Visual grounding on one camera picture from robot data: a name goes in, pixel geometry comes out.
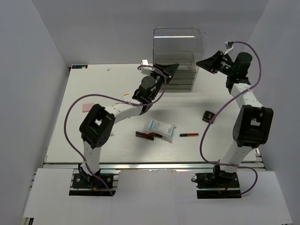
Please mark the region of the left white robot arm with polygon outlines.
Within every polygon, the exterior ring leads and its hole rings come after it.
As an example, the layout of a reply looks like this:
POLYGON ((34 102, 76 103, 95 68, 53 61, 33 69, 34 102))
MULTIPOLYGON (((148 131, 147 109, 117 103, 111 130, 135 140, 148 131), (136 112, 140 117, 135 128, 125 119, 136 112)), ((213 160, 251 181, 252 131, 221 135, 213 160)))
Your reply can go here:
POLYGON ((114 124, 145 114, 163 96, 178 67, 178 63, 152 66, 143 63, 138 70, 145 76, 129 100, 120 99, 117 104, 108 107, 99 104, 92 106, 79 127, 84 145, 79 171, 88 187, 94 187, 99 182, 101 148, 108 141, 114 124))

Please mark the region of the dark red lipstick tube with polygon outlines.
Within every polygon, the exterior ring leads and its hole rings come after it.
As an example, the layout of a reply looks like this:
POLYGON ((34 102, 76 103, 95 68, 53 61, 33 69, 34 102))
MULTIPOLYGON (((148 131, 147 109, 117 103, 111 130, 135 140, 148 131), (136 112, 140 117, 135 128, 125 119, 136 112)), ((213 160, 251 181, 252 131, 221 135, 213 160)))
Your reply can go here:
POLYGON ((143 138, 143 139, 147 139, 147 140, 154 141, 154 137, 151 137, 151 136, 147 136, 147 135, 138 135, 138 134, 136 134, 135 136, 136 136, 136 137, 139 137, 139 138, 143 138))
POLYGON ((143 133, 143 132, 139 132, 139 131, 136 131, 135 132, 136 135, 143 135, 143 136, 149 136, 149 137, 159 137, 159 138, 162 138, 163 136, 160 135, 160 134, 156 134, 156 133, 143 133))

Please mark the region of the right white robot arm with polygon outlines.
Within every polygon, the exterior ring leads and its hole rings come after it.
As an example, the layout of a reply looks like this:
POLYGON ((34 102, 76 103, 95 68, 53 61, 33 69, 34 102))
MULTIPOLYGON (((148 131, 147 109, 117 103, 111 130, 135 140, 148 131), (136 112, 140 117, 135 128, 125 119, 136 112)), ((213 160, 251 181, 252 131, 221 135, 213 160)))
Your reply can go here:
POLYGON ((240 109, 232 131, 233 143, 213 169, 211 180, 217 187, 233 179, 246 155, 265 144, 269 137, 274 112, 264 107, 251 91, 247 74, 252 60, 253 57, 247 52, 240 52, 232 60, 218 51, 212 57, 196 63, 210 73, 221 72, 227 76, 226 87, 240 109))

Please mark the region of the white cotton pad packet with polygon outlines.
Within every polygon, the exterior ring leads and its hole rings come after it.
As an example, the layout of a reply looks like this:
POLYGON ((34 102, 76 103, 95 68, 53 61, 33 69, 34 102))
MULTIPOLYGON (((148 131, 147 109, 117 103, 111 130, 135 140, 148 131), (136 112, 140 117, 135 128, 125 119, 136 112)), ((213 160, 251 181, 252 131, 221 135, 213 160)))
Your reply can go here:
POLYGON ((150 133, 161 135, 169 142, 172 142, 175 132, 175 125, 164 123, 158 120, 151 120, 148 125, 146 125, 146 130, 150 133))

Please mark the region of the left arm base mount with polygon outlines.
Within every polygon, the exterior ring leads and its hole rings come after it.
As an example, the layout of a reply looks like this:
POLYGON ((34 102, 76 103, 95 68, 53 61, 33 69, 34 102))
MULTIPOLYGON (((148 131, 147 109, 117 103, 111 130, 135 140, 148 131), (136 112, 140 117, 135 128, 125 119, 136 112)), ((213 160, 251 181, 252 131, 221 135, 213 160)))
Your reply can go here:
POLYGON ((106 183, 92 176, 91 181, 84 178, 82 174, 73 174, 69 189, 69 196, 114 196, 118 185, 118 175, 113 173, 97 173, 106 183))

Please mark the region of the clear acrylic drawer organizer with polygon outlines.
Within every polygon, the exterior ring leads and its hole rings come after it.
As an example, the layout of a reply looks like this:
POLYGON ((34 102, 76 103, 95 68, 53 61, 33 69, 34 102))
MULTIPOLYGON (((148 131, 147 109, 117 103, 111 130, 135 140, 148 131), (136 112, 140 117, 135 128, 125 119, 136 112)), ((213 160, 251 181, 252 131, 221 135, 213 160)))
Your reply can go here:
POLYGON ((192 90, 205 56, 206 33, 196 27, 157 27, 153 31, 153 63, 179 64, 168 90, 192 90))

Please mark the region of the red lip gloss tube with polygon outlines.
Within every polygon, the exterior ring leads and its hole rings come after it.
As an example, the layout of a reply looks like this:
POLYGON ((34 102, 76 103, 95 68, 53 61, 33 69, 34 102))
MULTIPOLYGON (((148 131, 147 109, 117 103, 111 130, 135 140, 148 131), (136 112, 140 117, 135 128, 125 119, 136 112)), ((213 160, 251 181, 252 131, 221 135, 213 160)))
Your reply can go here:
POLYGON ((182 133, 180 137, 199 136, 199 133, 182 133))

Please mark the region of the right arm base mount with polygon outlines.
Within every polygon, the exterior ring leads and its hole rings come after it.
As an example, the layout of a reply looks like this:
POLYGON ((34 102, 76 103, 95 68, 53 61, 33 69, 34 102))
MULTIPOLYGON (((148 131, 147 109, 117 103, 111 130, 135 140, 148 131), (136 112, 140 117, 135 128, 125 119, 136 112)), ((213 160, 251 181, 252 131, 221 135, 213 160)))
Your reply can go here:
POLYGON ((224 178, 213 173, 196 173, 191 181, 196 184, 197 199, 241 198, 240 183, 236 173, 224 178))

